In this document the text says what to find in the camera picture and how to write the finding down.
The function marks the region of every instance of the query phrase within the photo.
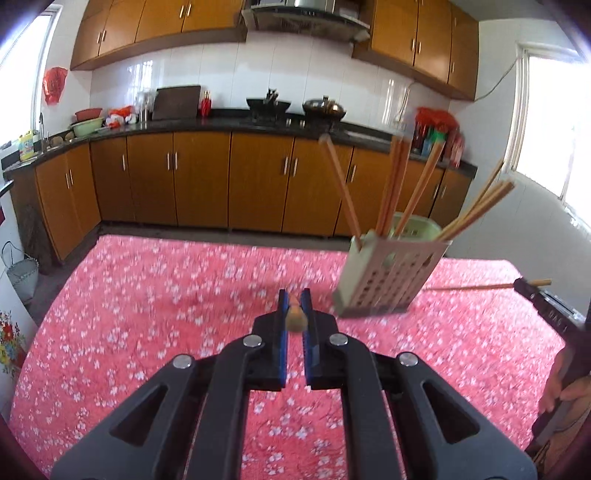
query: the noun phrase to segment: white wall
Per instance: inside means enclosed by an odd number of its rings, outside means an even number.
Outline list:
[[[477,96],[490,91],[517,56],[517,43],[572,48],[560,27],[546,20],[493,20],[480,23]],[[480,191],[494,165],[505,155],[515,100],[515,69],[487,98],[451,102],[466,136],[466,159],[479,167],[466,204]],[[548,191],[510,173],[517,188],[449,250],[454,257],[506,258],[529,278],[554,279],[552,290],[584,313],[591,298],[591,243],[584,230]]]
[[[302,35],[248,34],[246,43],[173,48],[95,70],[92,107],[133,105],[138,91],[202,85],[214,108],[247,108],[247,98],[275,88],[302,112],[310,98],[329,95],[348,111],[345,121],[388,130],[410,79],[351,58],[351,46]],[[445,109],[449,100],[422,86],[411,90],[407,111],[420,105]]]
[[[46,71],[52,67],[70,69],[78,27],[87,3],[88,0],[60,0],[55,3],[62,9],[49,46]],[[67,130],[73,122],[73,114],[89,107],[91,79],[92,72],[68,72],[60,102],[50,106],[46,105],[45,99],[41,100],[41,111],[49,134]]]

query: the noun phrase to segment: kitchen countertop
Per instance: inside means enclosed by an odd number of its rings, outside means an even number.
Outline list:
[[[313,125],[309,127],[300,127],[300,119],[303,117],[295,116],[291,125],[283,122],[276,122],[275,124],[256,123],[250,117],[244,115],[237,116],[212,116],[210,118],[184,119],[184,120],[159,120],[141,124],[126,125],[121,128],[113,130],[103,130],[84,138],[75,139],[72,142],[67,142],[59,147],[52,148],[45,154],[41,154],[31,160],[16,163],[8,166],[4,170],[7,177],[12,177],[17,171],[25,168],[34,168],[41,163],[65,153],[72,148],[82,145],[84,143],[104,140],[108,138],[128,137],[130,135],[138,134],[154,134],[154,133],[170,133],[180,131],[219,131],[219,132],[252,132],[271,135],[288,135],[297,138],[309,138],[317,140],[324,129],[315,128]],[[380,153],[388,153],[390,148],[391,135],[379,130],[374,130],[359,125],[347,124],[341,122],[337,129],[331,131],[330,136],[335,144],[348,145],[351,147],[364,148],[367,150],[374,150]],[[426,161],[425,157],[418,155],[411,155],[412,160]],[[441,168],[451,168],[445,163],[438,165]],[[458,172],[473,179],[476,176],[477,168],[465,161],[460,163]]]

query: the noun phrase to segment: ceiling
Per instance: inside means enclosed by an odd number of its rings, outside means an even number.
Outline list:
[[[451,0],[477,20],[497,18],[546,18],[551,20],[546,7],[537,0]]]

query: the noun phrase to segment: floor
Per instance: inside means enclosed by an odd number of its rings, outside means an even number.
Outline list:
[[[41,325],[51,304],[66,284],[72,272],[84,260],[102,235],[130,235],[147,238],[166,238],[190,242],[252,245],[253,247],[300,248],[306,250],[348,251],[349,240],[342,238],[318,238],[273,233],[228,232],[177,227],[152,227],[122,224],[101,224],[89,233],[84,241],[68,256],[66,262],[56,267],[50,275],[40,275],[32,302],[27,306],[37,325]]]

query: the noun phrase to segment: wooden cabinet door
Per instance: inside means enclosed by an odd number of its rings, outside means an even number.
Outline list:
[[[111,3],[113,0],[89,0],[88,5],[86,5],[86,10],[84,10],[84,16],[82,16],[82,20],[86,20],[92,15],[96,15],[103,10],[108,10],[111,8]]]
[[[174,134],[174,191],[181,226],[228,227],[230,134]]]
[[[145,0],[125,0],[111,7],[99,54],[104,55],[135,42]]]
[[[190,0],[186,10],[183,31],[233,28],[241,15],[243,0]]]
[[[187,0],[147,0],[135,41],[181,33],[186,10]]]
[[[90,144],[100,215],[110,222],[135,222],[125,137]]]
[[[470,100],[476,96],[478,81],[478,52],[452,44],[452,61],[449,67],[449,85],[464,93]]]
[[[74,208],[66,155],[39,165],[35,168],[35,178],[51,242],[60,260],[65,260],[83,238]]]
[[[337,145],[335,149],[341,168],[347,172],[353,148]],[[282,231],[332,236],[340,195],[318,142],[297,139],[291,163]]]
[[[82,21],[74,44],[74,52],[72,52],[71,68],[99,55],[100,39],[105,30],[108,15],[107,9]]]
[[[411,160],[408,162],[407,172],[404,176],[404,183],[402,184],[402,191],[400,192],[400,200],[398,201],[397,211],[403,212],[407,207],[408,201],[413,195],[414,189],[421,178],[424,167],[424,162],[419,162],[416,160]],[[431,209],[433,208],[433,203],[435,202],[437,188],[441,183],[442,177],[443,170],[441,168],[436,168],[433,172],[433,175],[431,175],[431,179],[427,183],[427,187],[425,188],[423,195],[417,203],[417,208],[415,209],[413,215],[426,218],[429,217]]]
[[[387,154],[355,148],[347,178],[362,233],[375,229],[378,223],[379,207],[389,171],[390,163]],[[335,235],[351,235],[342,208]]]
[[[371,48],[413,65],[417,46],[418,2],[376,0]]]
[[[452,223],[462,211],[471,183],[472,180],[465,175],[455,170],[447,170],[433,205],[431,220],[441,228]]]
[[[128,137],[127,155],[136,221],[176,225],[173,135]]]
[[[281,232],[293,137],[233,134],[230,228]]]
[[[99,204],[96,201],[95,180],[92,176],[88,144],[70,150],[66,157],[78,224],[82,236],[86,236],[100,222]]]
[[[452,8],[447,0],[420,0],[414,67],[447,83],[452,52]]]

